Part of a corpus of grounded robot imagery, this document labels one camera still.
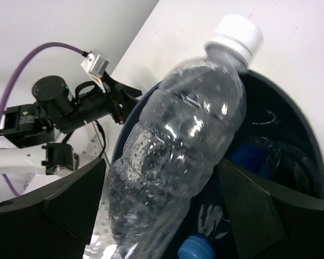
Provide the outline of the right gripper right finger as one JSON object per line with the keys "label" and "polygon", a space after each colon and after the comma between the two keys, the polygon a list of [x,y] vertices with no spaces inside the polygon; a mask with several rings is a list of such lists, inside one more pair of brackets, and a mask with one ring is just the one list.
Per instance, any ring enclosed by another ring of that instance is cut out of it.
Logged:
{"label": "right gripper right finger", "polygon": [[324,258],[324,200],[228,160],[218,173],[239,258]]}

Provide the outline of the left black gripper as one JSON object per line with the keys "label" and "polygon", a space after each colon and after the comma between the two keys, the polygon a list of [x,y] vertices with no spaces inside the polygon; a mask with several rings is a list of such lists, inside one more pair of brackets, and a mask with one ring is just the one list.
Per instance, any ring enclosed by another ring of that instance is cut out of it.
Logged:
{"label": "left black gripper", "polygon": [[122,96],[125,100],[123,104],[113,102],[110,94],[103,92],[93,81],[78,85],[72,94],[60,76],[47,76],[38,80],[32,87],[32,95],[53,125],[64,134],[110,113],[115,123],[123,125],[143,93],[116,81],[106,71],[104,82],[117,96]]}

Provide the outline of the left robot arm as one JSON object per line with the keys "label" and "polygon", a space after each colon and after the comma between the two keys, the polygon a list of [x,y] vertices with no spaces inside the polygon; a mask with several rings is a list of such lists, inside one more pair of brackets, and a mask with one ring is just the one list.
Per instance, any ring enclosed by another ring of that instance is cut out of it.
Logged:
{"label": "left robot arm", "polygon": [[80,158],[68,144],[75,130],[97,123],[106,115],[117,124],[125,123],[142,91],[117,82],[106,72],[100,82],[104,90],[93,81],[86,81],[71,93],[62,77],[43,77],[32,87],[35,103],[6,109],[0,136],[17,148],[41,146],[46,155],[44,161],[23,166],[24,171],[47,175],[58,168],[75,171]]}

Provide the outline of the blue label bottle blue cap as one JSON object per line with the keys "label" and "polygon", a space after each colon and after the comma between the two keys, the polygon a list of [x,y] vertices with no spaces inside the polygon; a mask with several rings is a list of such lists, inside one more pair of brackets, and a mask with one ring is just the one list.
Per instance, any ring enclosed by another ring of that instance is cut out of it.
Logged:
{"label": "blue label bottle blue cap", "polygon": [[[273,178],[280,158],[281,149],[269,139],[241,144],[229,156],[230,161],[268,180]],[[178,257],[238,258],[218,172],[213,172],[192,210],[195,229],[178,249]]]}

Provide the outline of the clear unlabelled plastic bottle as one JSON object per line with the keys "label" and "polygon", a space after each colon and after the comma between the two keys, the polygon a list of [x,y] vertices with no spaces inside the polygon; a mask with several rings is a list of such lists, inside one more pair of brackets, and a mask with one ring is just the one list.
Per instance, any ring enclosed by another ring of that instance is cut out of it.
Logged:
{"label": "clear unlabelled plastic bottle", "polygon": [[246,114],[239,74],[262,44],[247,18],[228,15],[150,95],[105,175],[84,258],[160,258],[208,183]]}

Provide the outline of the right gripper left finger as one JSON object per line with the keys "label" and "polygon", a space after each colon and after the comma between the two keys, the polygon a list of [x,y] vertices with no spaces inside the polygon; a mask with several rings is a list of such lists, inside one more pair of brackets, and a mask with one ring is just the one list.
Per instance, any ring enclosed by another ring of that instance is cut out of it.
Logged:
{"label": "right gripper left finger", "polygon": [[106,163],[0,203],[0,259],[82,258],[91,241]]}

